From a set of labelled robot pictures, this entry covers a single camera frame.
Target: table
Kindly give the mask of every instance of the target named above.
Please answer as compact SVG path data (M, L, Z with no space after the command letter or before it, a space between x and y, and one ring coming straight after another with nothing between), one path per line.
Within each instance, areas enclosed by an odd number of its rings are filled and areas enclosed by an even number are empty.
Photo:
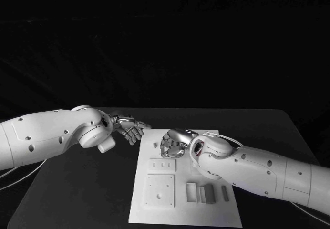
M119 108L99 108L110 113ZM260 109L122 108L155 129L218 129L250 147L319 165L287 113ZM132 146L114 134L117 146L74 145L45 162L8 229L201 228L130 224L140 142ZM329 228L286 201L261 197L234 187L244 228Z

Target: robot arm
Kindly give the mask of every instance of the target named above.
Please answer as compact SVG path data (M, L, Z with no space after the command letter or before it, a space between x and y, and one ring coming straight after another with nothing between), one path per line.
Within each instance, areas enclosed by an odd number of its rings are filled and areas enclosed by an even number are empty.
M104 153L116 146L114 131L133 145L143 128L152 126L90 106L28 114L0 124L0 170L44 161L78 143L84 148L99 146Z
M188 145L194 166L205 177L222 178L257 195L296 202L330 215L329 168L244 145L235 148L218 134L188 136L186 131L175 129L168 135L181 146Z

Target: white board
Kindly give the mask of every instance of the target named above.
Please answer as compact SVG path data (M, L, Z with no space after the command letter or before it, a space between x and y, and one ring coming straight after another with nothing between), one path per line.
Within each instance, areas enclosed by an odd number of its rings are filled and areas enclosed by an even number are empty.
M211 180L201 175L191 165L191 157L186 152L184 157L176 160L176 171L150 172L150 159L163 159L161 157L161 140L169 130L145 130L142 138L136 183L133 192L133 202L130 211L130 223L192 225L214 227L243 228L238 205L233 190L233 185L221 180ZM207 131L220 133L218 130L195 130L199 134ZM148 175L173 175L175 176L175 207L150 208L146 207L146 177ZM197 183L198 203L188 202L186 183ZM201 203L199 187L207 184L214 185L215 204ZM227 187L230 201L225 201L222 186Z

